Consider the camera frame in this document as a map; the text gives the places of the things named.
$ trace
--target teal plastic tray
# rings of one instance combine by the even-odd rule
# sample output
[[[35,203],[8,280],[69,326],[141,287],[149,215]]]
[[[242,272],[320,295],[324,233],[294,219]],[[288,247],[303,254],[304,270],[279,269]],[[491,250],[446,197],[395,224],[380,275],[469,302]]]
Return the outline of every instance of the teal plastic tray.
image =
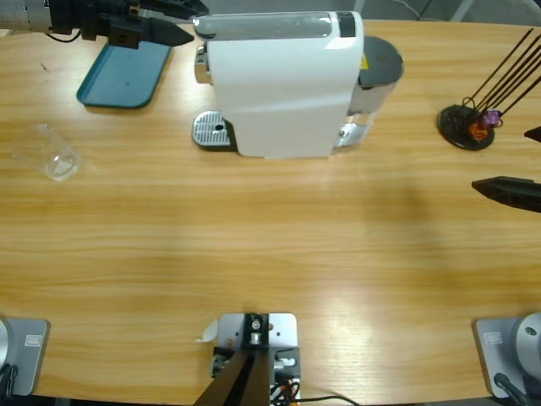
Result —
[[[141,108],[152,99],[170,47],[141,42],[139,49],[105,45],[77,91],[86,106]]]

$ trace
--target clear plastic cup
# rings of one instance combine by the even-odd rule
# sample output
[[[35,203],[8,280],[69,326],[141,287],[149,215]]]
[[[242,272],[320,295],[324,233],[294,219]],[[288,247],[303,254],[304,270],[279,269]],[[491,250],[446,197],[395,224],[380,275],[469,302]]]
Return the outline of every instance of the clear plastic cup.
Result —
[[[13,158],[52,180],[65,180],[81,166],[80,155],[47,124],[37,124],[16,134],[10,142]]]

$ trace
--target label sticker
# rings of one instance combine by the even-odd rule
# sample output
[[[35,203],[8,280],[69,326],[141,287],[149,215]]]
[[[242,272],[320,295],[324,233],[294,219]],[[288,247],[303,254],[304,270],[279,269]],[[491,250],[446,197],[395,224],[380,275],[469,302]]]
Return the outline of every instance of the label sticker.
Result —
[[[369,70],[369,60],[366,58],[366,55],[363,55],[363,60],[361,61],[361,70]]]
[[[504,341],[501,339],[500,332],[486,332],[484,334],[484,341],[487,344],[502,344]]]
[[[25,339],[25,347],[40,347],[43,336],[29,334]]]

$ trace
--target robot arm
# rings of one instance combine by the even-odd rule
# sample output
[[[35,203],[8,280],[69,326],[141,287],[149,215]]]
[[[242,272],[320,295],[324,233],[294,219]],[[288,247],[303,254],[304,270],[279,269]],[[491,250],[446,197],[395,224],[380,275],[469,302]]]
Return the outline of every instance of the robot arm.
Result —
[[[139,17],[147,9],[178,19],[208,14],[200,0],[2,0],[0,28],[71,34],[86,40],[106,36],[111,45],[137,48],[140,41],[175,47],[194,38],[174,23]]]

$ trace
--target wood grain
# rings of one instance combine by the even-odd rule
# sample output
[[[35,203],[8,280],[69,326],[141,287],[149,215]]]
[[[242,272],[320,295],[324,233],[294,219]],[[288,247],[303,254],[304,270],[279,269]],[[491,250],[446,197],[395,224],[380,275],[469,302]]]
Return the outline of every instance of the wood grain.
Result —
[[[194,340],[226,312],[298,318],[303,393],[360,403],[486,396],[471,325],[541,308],[537,214],[498,205],[474,179],[541,180],[539,90],[485,151],[434,126],[524,27],[366,23],[406,72],[367,139],[318,160],[198,150],[212,88],[196,43],[174,50],[153,102],[75,99],[102,42],[0,40],[0,311],[52,324],[37,393],[192,403],[210,382]],[[83,157],[55,183],[8,157],[11,134],[48,123]]]

